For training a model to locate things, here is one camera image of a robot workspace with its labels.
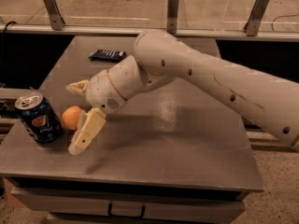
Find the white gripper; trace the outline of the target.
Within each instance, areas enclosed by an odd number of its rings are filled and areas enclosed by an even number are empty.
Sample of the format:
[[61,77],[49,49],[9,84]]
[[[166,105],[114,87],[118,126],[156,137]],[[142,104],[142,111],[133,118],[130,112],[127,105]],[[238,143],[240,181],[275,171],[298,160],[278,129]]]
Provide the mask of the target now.
[[106,123],[106,114],[113,114],[120,110],[127,101],[119,95],[112,85],[107,70],[102,70],[90,80],[85,79],[70,83],[65,88],[72,94],[85,95],[87,102],[93,107],[89,112],[81,111],[78,117],[77,130],[68,147],[68,152],[71,155],[78,155],[91,144],[94,137],[103,129]]

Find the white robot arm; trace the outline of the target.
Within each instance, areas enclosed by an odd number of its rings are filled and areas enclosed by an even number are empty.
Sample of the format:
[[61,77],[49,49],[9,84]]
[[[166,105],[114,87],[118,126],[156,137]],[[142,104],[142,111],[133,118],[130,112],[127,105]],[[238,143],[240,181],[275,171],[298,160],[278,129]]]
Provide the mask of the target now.
[[245,119],[299,150],[299,84],[190,48],[161,30],[142,32],[134,53],[89,80],[66,89],[92,106],[81,112],[68,151],[83,152],[106,116],[137,94],[184,79]]

